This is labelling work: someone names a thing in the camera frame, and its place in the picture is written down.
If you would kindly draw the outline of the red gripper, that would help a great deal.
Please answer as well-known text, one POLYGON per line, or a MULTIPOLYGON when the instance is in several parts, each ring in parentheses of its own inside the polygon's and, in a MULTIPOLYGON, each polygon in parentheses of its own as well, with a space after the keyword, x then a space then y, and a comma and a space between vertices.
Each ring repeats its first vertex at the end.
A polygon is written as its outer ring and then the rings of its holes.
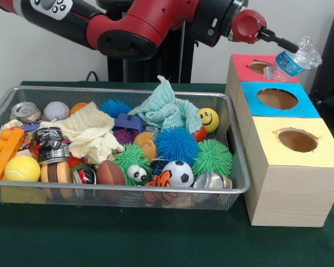
POLYGON ((254 44, 258 42, 259 39, 262 39, 266 42, 274 42, 279 47, 291 53, 298 52, 299 47, 297 44, 277 37, 276 34, 266 26, 267 22, 260 13, 252 9, 244 9, 232 20, 229 40, 232 42, 254 44))

